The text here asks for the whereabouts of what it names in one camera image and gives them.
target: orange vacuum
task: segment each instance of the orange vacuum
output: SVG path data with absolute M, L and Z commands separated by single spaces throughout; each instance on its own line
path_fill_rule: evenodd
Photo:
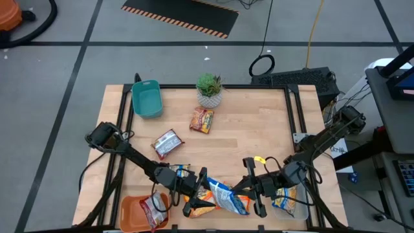
M 30 34 L 10 41 L 13 29 L 24 21 L 35 21 L 36 16 L 29 10 L 21 10 L 14 0 L 0 0 L 0 49 L 23 45 L 38 37 L 48 29 L 58 14 L 58 7 L 54 0 L 49 0 L 51 11 L 49 17 L 35 31 Z

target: teal plastic container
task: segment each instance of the teal plastic container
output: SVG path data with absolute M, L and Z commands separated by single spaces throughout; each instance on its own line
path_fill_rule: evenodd
M 135 114 L 144 119 L 162 114 L 160 84 L 156 80 L 137 82 L 132 86 L 132 102 Z

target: hazard stripe mat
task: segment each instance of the hazard stripe mat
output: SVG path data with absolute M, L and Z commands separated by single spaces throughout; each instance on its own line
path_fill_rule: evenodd
M 198 0 L 127 0 L 122 10 L 226 39 L 239 12 Z

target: wooden tabletop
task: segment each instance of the wooden tabletop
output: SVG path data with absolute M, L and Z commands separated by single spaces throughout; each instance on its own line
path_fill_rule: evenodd
M 98 117 L 99 122 L 116 122 L 122 85 L 108 85 L 103 96 Z M 300 96 L 308 133 L 318 133 L 324 129 L 318 97 L 314 86 L 300 86 Z M 129 101 L 127 98 L 123 127 L 126 125 Z M 131 138 L 132 146 L 151 160 L 159 161 L 151 143 L 167 130 L 173 128 L 185 142 L 184 145 L 170 153 L 163 162 L 170 164 L 191 164 L 190 169 L 196 174 L 205 166 L 208 175 L 219 181 L 237 184 L 247 174 L 242 159 L 259 155 L 273 156 L 280 162 L 294 153 L 290 126 L 287 116 L 285 95 L 277 89 L 229 89 L 223 91 L 221 104 L 214 109 L 213 123 L 209 134 L 189 130 L 191 115 L 197 107 L 195 89 L 162 89 L 164 113 L 160 118 L 143 120 L 135 115 Z M 300 132 L 299 121 L 293 94 L 291 95 L 297 131 Z M 99 151 L 91 150 L 88 163 L 100 155 Z M 86 218 L 102 195 L 109 156 L 106 155 L 91 166 L 83 178 L 82 190 L 73 223 L 77 224 Z M 331 212 L 347 225 L 342 197 L 336 179 L 331 158 L 319 156 L 314 165 L 323 177 L 319 185 L 321 198 Z M 269 170 L 277 170 L 275 164 L 268 165 Z M 265 173 L 260 163 L 256 164 L 256 174 Z M 127 161 L 121 198 L 132 195 L 149 195 L 152 182 L 144 175 L 142 169 Z M 168 193 L 157 185 L 156 189 Z M 287 221 L 275 217 L 271 210 L 270 198 L 262 198 L 267 207 L 267 217 L 260 218 L 254 214 L 253 201 L 250 202 L 249 216 L 240 216 L 226 210 L 214 210 L 201 217 L 190 219 L 182 215 L 184 201 L 170 211 L 171 218 L 167 228 L 178 224 L 179 229 L 215 228 L 221 230 L 257 230 L 264 225 L 267 230 L 305 230 L 305 221 Z M 113 200 L 108 201 L 105 223 L 109 222 Z M 119 227 L 119 216 L 116 227 Z M 312 213 L 314 225 L 316 214 Z

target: black keyboard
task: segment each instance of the black keyboard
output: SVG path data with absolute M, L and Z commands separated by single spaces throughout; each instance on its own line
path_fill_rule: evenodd
M 408 197 L 414 197 L 414 160 L 393 161 Z

